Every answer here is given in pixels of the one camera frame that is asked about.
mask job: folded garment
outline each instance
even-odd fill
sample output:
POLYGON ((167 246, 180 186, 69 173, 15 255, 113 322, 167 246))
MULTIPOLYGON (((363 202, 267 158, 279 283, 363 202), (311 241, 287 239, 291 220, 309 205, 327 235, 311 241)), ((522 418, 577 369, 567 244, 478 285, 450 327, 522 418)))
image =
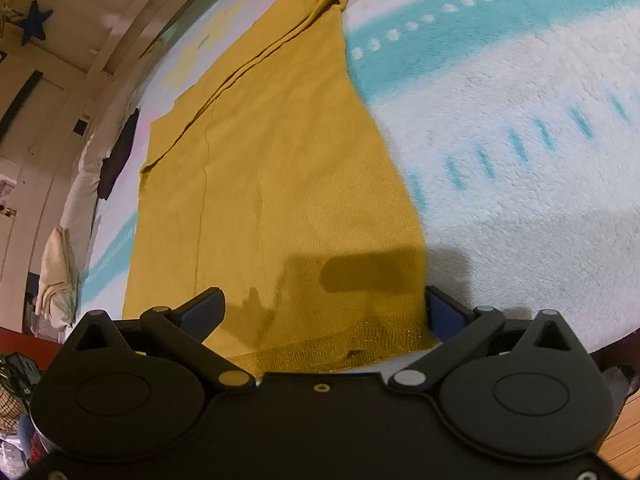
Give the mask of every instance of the folded garment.
POLYGON ((254 374, 428 347, 415 209, 346 73, 347 0, 278 0, 151 128, 123 316, 226 297, 254 374))
POLYGON ((56 227, 44 248, 36 311, 55 328, 68 326, 76 310, 75 279, 70 269, 66 229, 56 227))
POLYGON ((139 116, 140 109, 136 108, 124 123, 120 136, 111 150, 111 155, 102 161, 100 183, 98 184, 98 198, 105 200, 109 198, 118 176, 124 169, 124 165, 127 163, 127 159, 131 154, 133 136, 136 133, 139 116))

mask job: triangular cutout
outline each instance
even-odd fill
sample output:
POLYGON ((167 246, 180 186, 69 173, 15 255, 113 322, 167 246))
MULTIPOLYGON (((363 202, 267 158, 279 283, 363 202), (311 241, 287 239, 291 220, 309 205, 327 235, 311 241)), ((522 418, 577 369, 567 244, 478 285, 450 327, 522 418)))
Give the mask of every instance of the triangular cutout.
POLYGON ((553 350, 563 350, 568 352, 571 347, 568 345, 560 329, 553 321, 547 321, 536 342, 540 348, 552 348, 553 350))
POLYGON ((84 331, 84 335, 76 346, 76 350, 95 350, 97 348, 107 348, 107 346, 109 346, 107 338, 105 338, 102 333, 100 326, 94 323, 89 325, 89 327, 84 331))

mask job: black fabric item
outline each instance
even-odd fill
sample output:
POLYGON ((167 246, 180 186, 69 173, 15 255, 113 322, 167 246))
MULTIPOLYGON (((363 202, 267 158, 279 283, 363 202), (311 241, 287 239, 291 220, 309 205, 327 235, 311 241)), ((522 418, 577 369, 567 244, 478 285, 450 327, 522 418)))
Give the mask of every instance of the black fabric item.
POLYGON ((24 103, 27 101, 27 99, 31 95, 31 92, 33 92, 33 89, 36 88, 36 85, 39 83, 40 79, 42 79, 42 72, 34 70, 27 79, 26 83, 22 85, 22 88, 20 88, 18 95, 11 102, 6 112, 2 116, 2 119, 0 119, 0 142, 2 142, 2 139, 4 139, 4 136, 9 131, 9 126, 11 126, 11 123, 14 122, 14 119, 18 115, 20 108, 22 108, 24 103))
POLYGON ((127 159, 131 154, 133 146, 133 135, 136 133, 136 125, 138 124, 138 116, 140 110, 136 110, 129 116, 127 122, 124 123, 118 140, 111 150, 109 158, 102 160, 102 169, 100 170, 100 182, 98 183, 98 198, 107 200, 111 194, 119 174, 122 172, 127 159))

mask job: red surface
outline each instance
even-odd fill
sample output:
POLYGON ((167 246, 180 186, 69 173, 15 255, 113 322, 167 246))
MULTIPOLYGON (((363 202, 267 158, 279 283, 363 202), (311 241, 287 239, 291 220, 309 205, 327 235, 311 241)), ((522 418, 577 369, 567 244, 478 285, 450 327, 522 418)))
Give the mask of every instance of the red surface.
POLYGON ((58 350, 60 345, 57 343, 0 327, 0 354, 20 352, 36 361, 40 370, 51 364, 58 350))

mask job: white fleece blanket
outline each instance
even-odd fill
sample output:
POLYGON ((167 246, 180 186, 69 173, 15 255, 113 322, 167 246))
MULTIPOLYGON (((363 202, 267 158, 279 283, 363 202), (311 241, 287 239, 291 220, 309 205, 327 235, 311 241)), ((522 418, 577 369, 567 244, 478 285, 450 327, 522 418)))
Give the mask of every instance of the white fleece blanket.
MULTIPOLYGON (((122 307, 150 122, 273 1, 188 12, 98 207, 82 309, 122 307)), ((589 350, 640 327, 639 18, 640 0, 350 1, 350 76, 420 215, 428 283, 558 309, 589 350)))

